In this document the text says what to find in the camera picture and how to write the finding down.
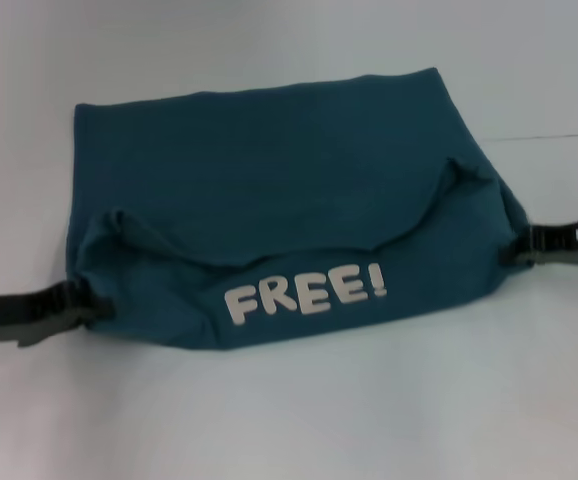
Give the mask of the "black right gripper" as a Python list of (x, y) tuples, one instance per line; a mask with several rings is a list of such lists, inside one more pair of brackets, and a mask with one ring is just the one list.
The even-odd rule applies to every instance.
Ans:
[(518, 238), (518, 250), (502, 248), (501, 265), (578, 265), (578, 222), (564, 225), (530, 225)]

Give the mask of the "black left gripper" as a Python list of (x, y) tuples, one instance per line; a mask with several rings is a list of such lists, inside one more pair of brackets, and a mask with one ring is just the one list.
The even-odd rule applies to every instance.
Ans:
[(113, 302), (107, 298), (92, 301), (88, 287), (69, 281), (32, 293), (0, 295), (0, 343), (32, 346), (78, 328), (91, 314), (112, 318)]

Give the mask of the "teal blue shirt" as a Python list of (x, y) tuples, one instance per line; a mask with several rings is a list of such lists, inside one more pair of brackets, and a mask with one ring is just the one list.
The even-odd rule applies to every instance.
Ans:
[(450, 309), (528, 224), (434, 68), (83, 103), (73, 133), (98, 334), (227, 350)]

